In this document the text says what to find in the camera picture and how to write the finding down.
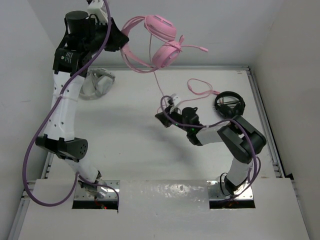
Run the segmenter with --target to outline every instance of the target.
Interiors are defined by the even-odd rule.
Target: white table
[[[113,71],[115,85],[103,98],[79,101],[75,135],[88,140],[87,157],[106,180],[120,180],[119,214],[114,210],[72,209],[73,198],[46,208],[31,202],[20,240],[307,240],[307,231],[289,179],[276,178],[266,146],[259,179],[253,184],[254,209],[209,209],[206,180],[227,172],[233,159],[223,143],[193,146],[181,129],[164,128],[154,117],[161,94],[153,74]],[[245,70],[172,69],[157,73],[165,94],[195,96],[186,82],[198,78],[217,91],[239,93],[243,117],[263,127]],[[192,82],[196,92],[207,87]],[[215,96],[187,102],[198,107],[202,124],[220,117]],[[54,157],[48,179],[37,180],[34,194],[43,201],[60,200],[72,185],[73,172]]]

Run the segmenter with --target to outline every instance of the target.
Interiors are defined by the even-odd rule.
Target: metal frame
[[[90,68],[105,68],[106,66],[92,66]],[[108,67],[108,70],[111,71],[129,71],[130,69],[128,67],[123,67],[123,66],[110,66]],[[268,148],[269,151],[271,153],[272,156],[272,161],[273,161],[273,167],[274,167],[274,171],[276,174],[277,178],[284,178],[284,172],[283,172],[283,168],[281,165],[281,161],[278,155],[278,151],[276,148],[276,144],[272,135],[272,131],[269,125],[269,121],[266,115],[266,111],[263,105],[263,101],[258,89],[258,85],[257,82],[255,80],[255,77],[253,76],[250,68],[248,66],[170,66],[167,67],[166,70],[230,70],[230,71],[246,71],[247,72],[247,76],[248,76],[248,80],[250,82],[251,85],[251,89],[252,89],[252,93],[253,93],[253,97],[256,103],[256,107],[259,113],[259,117],[260,117],[260,121],[262,123],[262,127],[264,130],[264,134],[266,135],[266,139],[268,142]],[[52,153],[48,153],[46,160],[45,160],[45,164],[44,164],[44,168],[42,171],[42,175],[41,175],[41,179],[47,179],[48,178],[48,174],[50,172],[50,168],[51,168],[51,164],[53,161],[54,155]],[[29,181],[29,183],[31,185],[35,184],[35,181]],[[22,226],[23,226],[23,222],[25,219],[25,216],[27,214],[27,210],[28,210],[28,206],[30,203],[30,199],[28,197],[28,195],[26,194],[26,192],[24,191],[21,197],[21,201],[20,201],[20,205],[18,207],[17,213],[15,215],[15,219],[13,222],[13,225],[11,227],[11,231],[9,234],[9,238],[8,240],[18,240]]]

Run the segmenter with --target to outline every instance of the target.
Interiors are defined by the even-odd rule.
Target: pink headphones
[[[156,51],[156,53],[152,57],[151,62],[154,66],[151,66],[146,62],[142,61],[137,56],[135,56],[130,51],[129,44],[127,43],[120,51],[121,56],[124,62],[127,64],[127,66],[132,70],[134,70],[135,72],[152,73],[158,69],[169,66],[177,59],[177,57],[179,56],[179,53],[182,52],[182,47],[192,47],[192,48],[200,49],[204,52],[208,52],[208,49],[204,47],[194,46],[194,45],[181,45],[185,39],[183,35],[180,37],[179,42],[175,41],[177,29],[172,24],[172,22],[169,22],[168,20],[164,19],[159,15],[135,16],[125,23],[121,31],[126,36],[128,36],[130,30],[134,28],[136,25],[138,25],[140,22],[142,22],[143,20],[144,20],[144,27],[152,34],[152,36],[155,36],[157,39],[165,42],[165,44],[162,47],[160,47],[159,50]],[[146,71],[146,70],[141,70],[136,68],[129,61],[129,58],[146,67],[151,68],[151,70]]]

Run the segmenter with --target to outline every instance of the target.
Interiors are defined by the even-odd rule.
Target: pink ear cup
[[[180,52],[180,43],[177,41],[169,41],[156,51],[152,58],[152,64],[159,69],[167,67],[177,59]]]
[[[163,41],[174,41],[177,29],[174,24],[159,15],[148,15],[145,17],[144,27],[155,37]]]

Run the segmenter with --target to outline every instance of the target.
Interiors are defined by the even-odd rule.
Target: black cable
[[[221,175],[220,175],[220,189],[221,189],[221,192],[222,192],[223,195],[229,196],[229,195],[231,195],[231,194],[229,193],[228,195],[226,195],[225,192],[224,192],[224,189],[222,188],[222,176],[223,176],[224,174],[227,174],[227,173],[226,173],[226,172],[223,172],[223,173],[221,173]]]
[[[89,15],[89,18],[91,18],[91,16],[95,16],[96,22],[98,23],[98,25],[100,25],[100,20],[99,20],[97,14],[91,13],[91,14]]]

